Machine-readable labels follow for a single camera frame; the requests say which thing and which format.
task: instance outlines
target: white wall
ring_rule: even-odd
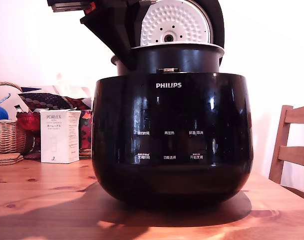
[[[53,13],[46,0],[0,0],[0,81],[56,85],[57,75],[94,90],[116,75],[113,53],[80,24],[81,11]]]
[[[221,72],[246,76],[254,171],[268,177],[282,105],[304,106],[304,0],[220,0],[226,23]],[[0,81],[93,90],[116,75],[112,52],[79,23],[82,12],[52,13],[46,0],[0,0]],[[304,146],[304,125],[289,145]],[[304,190],[304,167],[286,164],[282,183]]]
[[[226,27],[221,72],[247,78],[255,171],[269,175],[282,105],[304,106],[304,0],[221,0]],[[289,146],[304,146],[292,125]],[[304,167],[285,163],[282,184],[304,190]]]

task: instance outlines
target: white box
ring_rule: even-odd
[[[70,164],[79,161],[78,123],[81,111],[42,110],[41,162]]]

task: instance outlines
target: philips logo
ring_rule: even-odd
[[[157,83],[156,88],[157,89],[173,89],[173,88],[181,88],[182,83],[176,83],[176,82],[171,82],[171,83]]]

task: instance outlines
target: white object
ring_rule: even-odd
[[[78,123],[81,111],[52,110],[41,114],[41,162],[79,161]]]
[[[142,23],[141,46],[167,42],[213,43],[213,29],[204,10],[192,0],[158,0]]]

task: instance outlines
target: patterned fabric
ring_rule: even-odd
[[[79,121],[79,147],[90,149],[92,142],[92,110],[81,111]]]
[[[33,112],[37,109],[49,109],[49,110],[61,110],[61,109],[73,109],[88,110],[89,107],[85,105],[81,99],[71,99],[70,97],[64,97],[54,95],[51,93],[20,93],[19,96]]]

